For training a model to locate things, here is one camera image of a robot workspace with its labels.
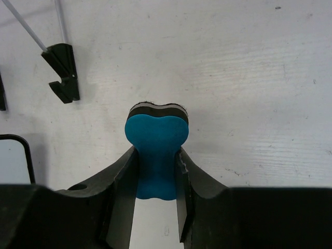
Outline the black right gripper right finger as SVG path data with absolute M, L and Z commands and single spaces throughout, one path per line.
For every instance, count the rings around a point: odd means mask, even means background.
M 179 240 L 185 248 L 331 248 L 331 189 L 227 187 L 180 150 Z

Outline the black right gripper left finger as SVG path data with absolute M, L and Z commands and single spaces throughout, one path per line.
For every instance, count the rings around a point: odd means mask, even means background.
M 138 154 L 67 190 L 1 185 L 1 248 L 128 248 Z

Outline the small black-framed whiteboard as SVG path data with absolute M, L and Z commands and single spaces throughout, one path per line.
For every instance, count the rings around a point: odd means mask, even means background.
M 1 134 L 1 184 L 35 184 L 28 142 L 14 134 Z

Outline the blue bone-shaped eraser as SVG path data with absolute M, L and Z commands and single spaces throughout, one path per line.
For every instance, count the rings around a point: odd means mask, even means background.
M 129 111 L 124 127 L 139 155 L 137 198 L 176 198 L 175 155 L 189 136 L 189 118 L 175 103 L 140 102 Z

